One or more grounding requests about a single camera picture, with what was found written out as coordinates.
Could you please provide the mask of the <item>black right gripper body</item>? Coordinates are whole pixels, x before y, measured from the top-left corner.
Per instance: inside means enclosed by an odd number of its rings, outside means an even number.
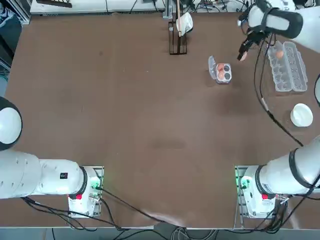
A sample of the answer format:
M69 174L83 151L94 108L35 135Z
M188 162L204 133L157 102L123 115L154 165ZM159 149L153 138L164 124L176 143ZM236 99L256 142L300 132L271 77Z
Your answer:
M255 43L256 45L260 45L266 39L266 34L264 32L255 32L250 31L247 35L247 41L249 45Z

